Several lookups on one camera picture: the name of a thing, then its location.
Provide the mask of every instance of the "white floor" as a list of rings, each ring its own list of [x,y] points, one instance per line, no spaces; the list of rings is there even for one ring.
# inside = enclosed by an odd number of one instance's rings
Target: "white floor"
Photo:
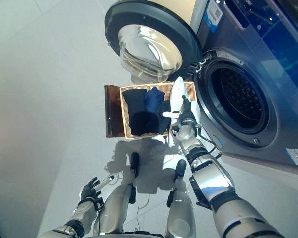
[[[182,156],[157,140],[105,138],[104,85],[131,84],[104,36],[105,12],[113,2],[0,0],[3,238],[32,238],[64,224],[81,187],[94,176],[121,178],[133,151],[141,155],[141,168],[137,202],[129,206],[124,229],[164,233],[172,168]],[[241,197],[286,237],[298,238],[298,192],[225,167]],[[120,178],[103,189],[104,198]],[[218,237],[211,212],[194,209],[197,237]]]

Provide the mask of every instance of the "front-load washing machine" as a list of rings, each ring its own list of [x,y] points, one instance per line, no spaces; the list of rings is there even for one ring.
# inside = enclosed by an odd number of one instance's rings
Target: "front-load washing machine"
[[[298,165],[298,0],[180,2],[108,10],[105,35],[123,67],[148,82],[194,80],[223,153]]]

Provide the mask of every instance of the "wicker basket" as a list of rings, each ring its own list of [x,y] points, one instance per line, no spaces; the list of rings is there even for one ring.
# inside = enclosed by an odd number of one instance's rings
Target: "wicker basket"
[[[196,98],[194,83],[193,82],[185,82],[184,85],[185,85],[185,89],[186,89],[187,95],[190,98],[190,100],[196,101],[197,98]],[[145,133],[140,136],[131,134],[130,127],[128,126],[128,124],[129,124],[128,107],[127,107],[127,103],[123,97],[123,92],[130,90],[130,89],[147,89],[147,91],[148,91],[154,87],[157,87],[158,90],[165,93],[164,100],[169,100],[172,86],[173,86],[173,83],[151,83],[151,84],[126,86],[126,87],[120,88],[121,111],[122,111],[122,116],[123,116],[124,133],[125,133],[126,139],[153,137],[153,136],[157,136],[159,134]]]

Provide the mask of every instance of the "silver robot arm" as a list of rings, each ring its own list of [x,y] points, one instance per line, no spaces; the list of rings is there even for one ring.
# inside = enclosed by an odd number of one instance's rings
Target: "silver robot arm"
[[[90,232],[92,222],[96,219],[97,212],[104,208],[100,190],[114,179],[110,176],[102,183],[93,178],[84,188],[80,195],[81,201],[74,214],[65,225],[43,233],[40,238],[81,238]]]
[[[197,139],[198,125],[190,104],[184,98],[180,125],[173,131],[191,166],[190,184],[199,201],[197,204],[212,210],[222,238],[282,238],[250,203],[236,194],[229,173]]]

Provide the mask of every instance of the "cable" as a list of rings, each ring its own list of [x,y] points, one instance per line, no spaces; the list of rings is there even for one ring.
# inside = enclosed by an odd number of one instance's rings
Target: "cable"
[[[146,202],[146,204],[142,207],[138,207],[137,208],[137,214],[136,214],[136,220],[137,220],[137,224],[138,224],[138,231],[140,231],[140,225],[139,225],[139,221],[138,221],[138,212],[139,212],[139,209],[143,209],[144,207],[146,207],[149,203],[149,199],[150,199],[150,194],[148,194],[148,200]]]
[[[98,226],[98,235],[100,235],[100,211],[98,212],[98,215],[99,215],[99,226]]]
[[[211,154],[211,153],[217,148],[217,145],[216,145],[213,141],[211,141],[211,140],[205,138],[204,136],[202,136],[202,135],[201,135],[201,131],[202,131],[202,128],[200,127],[200,128],[198,129],[198,134],[199,134],[199,136],[201,137],[201,139],[203,139],[203,140],[205,140],[206,142],[208,142],[208,143],[210,143],[210,144],[213,145],[212,150],[210,150],[210,151],[208,152],[209,154]]]

